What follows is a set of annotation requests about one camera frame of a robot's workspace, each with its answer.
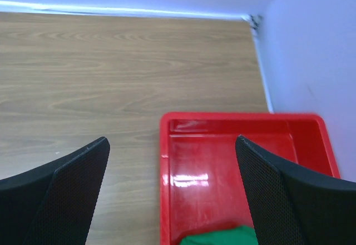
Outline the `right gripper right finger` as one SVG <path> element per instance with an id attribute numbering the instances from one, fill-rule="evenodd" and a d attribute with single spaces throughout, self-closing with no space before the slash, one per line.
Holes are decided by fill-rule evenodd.
<path id="1" fill-rule="evenodd" d="M 355 183 L 312 171 L 244 136 L 235 143 L 259 244 L 355 244 Z"/>

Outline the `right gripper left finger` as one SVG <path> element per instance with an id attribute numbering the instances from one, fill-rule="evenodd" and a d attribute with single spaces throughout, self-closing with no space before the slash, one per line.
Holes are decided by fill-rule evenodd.
<path id="1" fill-rule="evenodd" d="M 110 144 L 84 147 L 1 180 L 1 244 L 85 244 Z"/>

